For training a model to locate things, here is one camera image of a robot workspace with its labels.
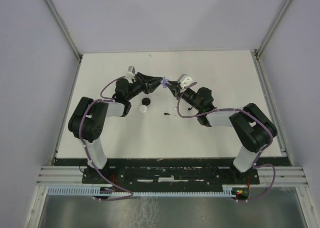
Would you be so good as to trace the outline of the purple earbud charging case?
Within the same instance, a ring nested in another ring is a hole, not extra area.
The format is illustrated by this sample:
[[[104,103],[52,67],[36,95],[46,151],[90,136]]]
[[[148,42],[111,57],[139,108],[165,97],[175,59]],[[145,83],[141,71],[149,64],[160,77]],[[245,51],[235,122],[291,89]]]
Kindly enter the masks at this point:
[[[165,76],[162,78],[160,84],[162,85],[163,88],[167,88],[167,85],[169,84],[169,80],[168,78],[166,78]]]

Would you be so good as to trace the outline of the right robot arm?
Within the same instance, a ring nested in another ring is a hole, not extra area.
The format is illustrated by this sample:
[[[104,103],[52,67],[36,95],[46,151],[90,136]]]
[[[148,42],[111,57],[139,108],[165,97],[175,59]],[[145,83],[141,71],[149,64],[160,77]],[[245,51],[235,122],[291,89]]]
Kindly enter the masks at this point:
[[[256,104],[249,103],[241,108],[217,108],[213,104],[212,91],[202,87],[195,92],[191,89],[195,84],[168,79],[163,81],[163,86],[177,98],[177,113],[181,118],[196,118],[200,125],[206,127],[223,126],[235,130],[241,148],[233,160],[229,177],[234,183],[242,183],[248,177],[247,171],[272,144],[278,134],[277,128]]]

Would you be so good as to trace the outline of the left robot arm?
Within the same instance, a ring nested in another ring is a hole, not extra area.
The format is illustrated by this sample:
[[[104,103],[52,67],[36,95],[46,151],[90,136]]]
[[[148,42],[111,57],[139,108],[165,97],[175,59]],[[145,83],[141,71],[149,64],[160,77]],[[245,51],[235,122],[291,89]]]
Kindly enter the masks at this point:
[[[152,93],[165,83],[165,79],[138,72],[132,82],[125,76],[112,82],[115,83],[115,90],[111,98],[94,100],[82,97],[68,122],[68,130],[81,142],[88,165],[95,168],[93,177],[100,183],[107,182],[111,176],[111,171],[105,167],[108,159],[100,140],[106,118],[127,116],[132,98],[140,93]]]

